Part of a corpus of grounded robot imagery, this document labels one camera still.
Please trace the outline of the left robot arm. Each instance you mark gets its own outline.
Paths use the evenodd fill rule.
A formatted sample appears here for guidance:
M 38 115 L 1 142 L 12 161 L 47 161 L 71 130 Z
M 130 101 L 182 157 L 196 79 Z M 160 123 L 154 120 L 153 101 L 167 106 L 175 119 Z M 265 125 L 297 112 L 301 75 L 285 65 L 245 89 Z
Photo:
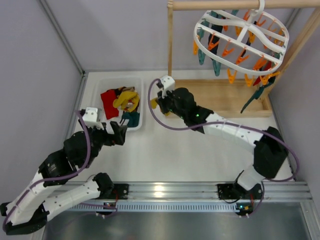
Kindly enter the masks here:
M 34 233 L 80 203 L 108 199 L 115 194 L 115 185 L 109 175 L 100 172 L 72 190 L 51 195 L 77 176 L 76 172 L 82 166 L 88 168 L 103 146 L 125 143 L 127 127 L 112 121 L 111 128 L 112 133 L 96 127 L 74 133 L 64 141 L 62 149 L 48 155 L 24 193 L 12 202 L 0 205 L 0 213 L 5 217 L 3 230 L 8 236 Z

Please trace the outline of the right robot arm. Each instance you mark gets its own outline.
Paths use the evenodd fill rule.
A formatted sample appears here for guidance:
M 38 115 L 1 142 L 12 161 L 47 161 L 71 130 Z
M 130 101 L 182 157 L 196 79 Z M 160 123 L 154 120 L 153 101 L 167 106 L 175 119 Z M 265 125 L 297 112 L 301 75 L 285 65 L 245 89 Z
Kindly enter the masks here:
M 288 156 L 276 128 L 270 126 L 266 130 L 253 130 L 231 122 L 213 110 L 197 105 L 193 94 L 185 87 L 161 90 L 155 101 L 163 114 L 175 114 L 192 130 L 220 137 L 252 153 L 252 165 L 243 170 L 233 183 L 233 191 L 238 195 L 248 193 L 264 179 L 274 179 Z

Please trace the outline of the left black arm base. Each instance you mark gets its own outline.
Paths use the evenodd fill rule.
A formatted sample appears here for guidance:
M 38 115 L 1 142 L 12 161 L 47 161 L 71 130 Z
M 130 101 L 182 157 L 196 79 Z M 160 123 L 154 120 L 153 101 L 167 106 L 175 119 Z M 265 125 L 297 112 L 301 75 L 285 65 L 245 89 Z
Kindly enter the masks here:
M 94 198 L 97 200 L 127 200 L 129 194 L 129 184 L 116 183 L 110 193 Z

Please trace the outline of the dark green sock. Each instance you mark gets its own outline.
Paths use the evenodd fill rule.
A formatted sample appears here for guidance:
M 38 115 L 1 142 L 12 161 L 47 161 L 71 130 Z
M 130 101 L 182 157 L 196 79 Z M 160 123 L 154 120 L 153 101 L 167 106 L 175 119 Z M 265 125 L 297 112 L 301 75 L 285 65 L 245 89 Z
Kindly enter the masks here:
M 253 101 L 253 100 L 258 100 L 260 98 L 260 96 L 262 95 L 262 93 L 264 92 L 264 90 L 267 88 L 267 87 L 270 87 L 271 85 L 274 84 L 276 80 L 276 77 L 273 76 L 271 77 L 267 84 L 266 85 L 261 85 L 254 93 L 253 95 L 249 98 L 249 100 L 244 104 L 244 106 L 242 107 L 240 113 L 242 114 L 245 109 L 250 105 L 250 103 Z

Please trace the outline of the yellow sock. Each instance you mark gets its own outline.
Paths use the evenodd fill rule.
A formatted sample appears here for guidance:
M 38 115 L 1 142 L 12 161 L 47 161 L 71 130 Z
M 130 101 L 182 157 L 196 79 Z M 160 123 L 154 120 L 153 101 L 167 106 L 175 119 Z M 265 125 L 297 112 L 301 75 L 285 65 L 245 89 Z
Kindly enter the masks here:
M 149 101 L 151 108 L 154 110 L 157 108 L 158 106 L 158 99 L 157 98 L 153 98 Z
M 113 102 L 115 108 L 120 108 L 126 112 L 133 112 L 140 102 L 140 96 L 135 91 L 124 91 Z

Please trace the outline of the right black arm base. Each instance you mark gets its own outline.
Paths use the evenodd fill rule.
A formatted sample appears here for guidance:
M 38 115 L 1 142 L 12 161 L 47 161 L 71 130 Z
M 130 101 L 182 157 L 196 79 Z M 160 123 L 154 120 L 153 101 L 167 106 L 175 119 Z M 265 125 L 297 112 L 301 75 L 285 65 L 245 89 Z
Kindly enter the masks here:
M 243 199 L 248 191 L 237 183 L 219 183 L 217 185 L 218 198 L 232 204 Z

